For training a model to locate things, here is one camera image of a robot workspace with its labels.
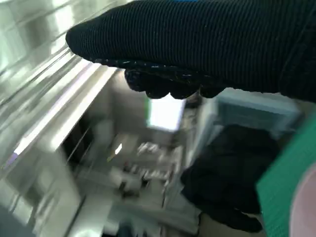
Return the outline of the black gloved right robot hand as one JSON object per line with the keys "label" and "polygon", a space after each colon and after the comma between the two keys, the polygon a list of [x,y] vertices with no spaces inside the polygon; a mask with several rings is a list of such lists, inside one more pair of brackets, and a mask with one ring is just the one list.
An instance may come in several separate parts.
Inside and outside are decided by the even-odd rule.
{"label": "black gloved right robot hand", "polygon": [[73,26],[66,42],[152,99],[234,88],[316,100],[313,0],[136,0]]}

